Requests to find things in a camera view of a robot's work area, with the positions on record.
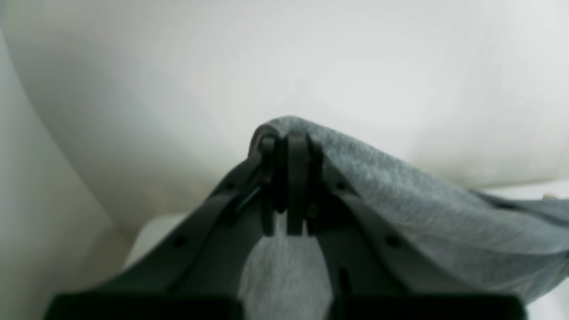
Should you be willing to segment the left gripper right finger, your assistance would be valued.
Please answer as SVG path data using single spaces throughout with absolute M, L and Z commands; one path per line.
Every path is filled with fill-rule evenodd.
M 516 296 L 459 280 L 380 217 L 305 133 L 287 136 L 287 234 L 325 258 L 328 320 L 525 320 Z

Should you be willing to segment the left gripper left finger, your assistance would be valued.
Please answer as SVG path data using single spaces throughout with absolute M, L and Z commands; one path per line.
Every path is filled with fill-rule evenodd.
M 241 320 L 240 276 L 274 235 L 278 138 L 258 138 L 206 201 L 140 261 L 91 290 L 57 296 L 47 320 Z

